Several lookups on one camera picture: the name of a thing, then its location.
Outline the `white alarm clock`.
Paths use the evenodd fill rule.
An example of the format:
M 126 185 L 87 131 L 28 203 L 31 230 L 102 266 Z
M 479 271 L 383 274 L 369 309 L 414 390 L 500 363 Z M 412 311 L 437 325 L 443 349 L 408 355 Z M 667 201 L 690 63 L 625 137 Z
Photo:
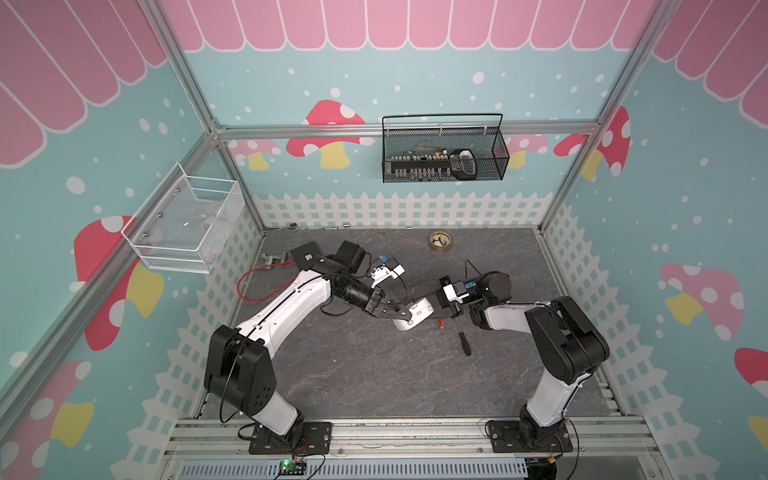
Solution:
M 403 315 L 393 320 L 395 327 L 399 331 L 407 331 L 415 328 L 434 313 L 432 303 L 423 297 L 410 304 Z

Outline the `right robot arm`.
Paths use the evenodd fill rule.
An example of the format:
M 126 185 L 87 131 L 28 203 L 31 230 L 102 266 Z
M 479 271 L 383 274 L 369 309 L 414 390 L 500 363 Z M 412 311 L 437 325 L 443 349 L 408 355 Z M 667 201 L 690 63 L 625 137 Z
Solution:
M 521 436 L 529 445 L 564 426 L 576 393 L 610 357 L 603 335 L 572 297 L 517 302 L 510 277 L 500 271 L 459 282 L 445 276 L 437 298 L 458 313 L 467 308 L 472 323 L 481 329 L 532 336 L 544 371 L 520 411 Z

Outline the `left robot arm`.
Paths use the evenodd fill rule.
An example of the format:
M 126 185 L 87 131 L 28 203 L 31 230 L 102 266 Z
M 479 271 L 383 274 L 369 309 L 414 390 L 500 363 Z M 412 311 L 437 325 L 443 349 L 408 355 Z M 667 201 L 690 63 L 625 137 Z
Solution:
M 391 320 L 409 330 L 433 312 L 426 300 L 405 304 L 380 287 L 387 277 L 398 278 L 400 265 L 383 260 L 372 284 L 356 277 L 366 251 L 345 241 L 333 255 L 315 242 L 290 251 L 299 269 L 296 278 L 257 314 L 236 327 L 218 327 L 209 342 L 204 388 L 254 419 L 279 439 L 295 443 L 303 430 L 300 411 L 278 392 L 272 358 L 292 331 L 314 310 L 338 298 L 364 313 Z

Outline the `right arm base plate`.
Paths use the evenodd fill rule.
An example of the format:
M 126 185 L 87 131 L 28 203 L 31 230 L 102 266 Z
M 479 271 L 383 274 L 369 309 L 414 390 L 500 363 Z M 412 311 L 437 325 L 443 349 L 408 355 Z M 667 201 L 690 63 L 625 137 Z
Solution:
M 541 453 L 560 456 L 574 447 L 563 421 L 539 427 L 533 420 L 489 420 L 485 433 L 494 453 Z

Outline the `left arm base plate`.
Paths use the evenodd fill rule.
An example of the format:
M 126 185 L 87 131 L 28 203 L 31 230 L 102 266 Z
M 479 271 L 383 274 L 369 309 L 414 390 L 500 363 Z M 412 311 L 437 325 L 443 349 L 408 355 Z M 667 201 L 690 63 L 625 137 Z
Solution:
M 259 427 L 251 437 L 248 453 L 251 455 L 295 454 L 299 456 L 328 454 L 332 438 L 331 422 L 300 422 L 286 435 L 277 435 Z

